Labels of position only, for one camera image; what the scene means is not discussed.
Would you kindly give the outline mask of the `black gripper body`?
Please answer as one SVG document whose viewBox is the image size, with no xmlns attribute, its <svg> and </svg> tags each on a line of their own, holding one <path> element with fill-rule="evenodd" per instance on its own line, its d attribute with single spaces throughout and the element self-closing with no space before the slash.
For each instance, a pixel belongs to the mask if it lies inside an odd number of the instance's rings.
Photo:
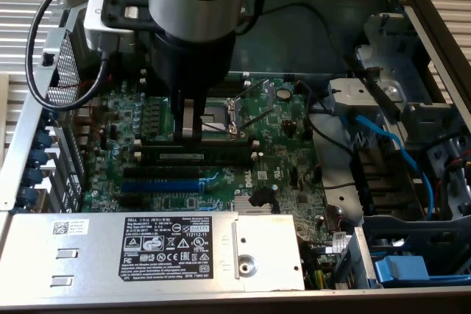
<svg viewBox="0 0 471 314">
<path fill-rule="evenodd" d="M 152 67 L 172 90 L 183 85 L 209 88 L 227 75 L 236 43 L 231 32 L 209 42 L 194 43 L 155 33 L 152 37 Z"/>
</svg>

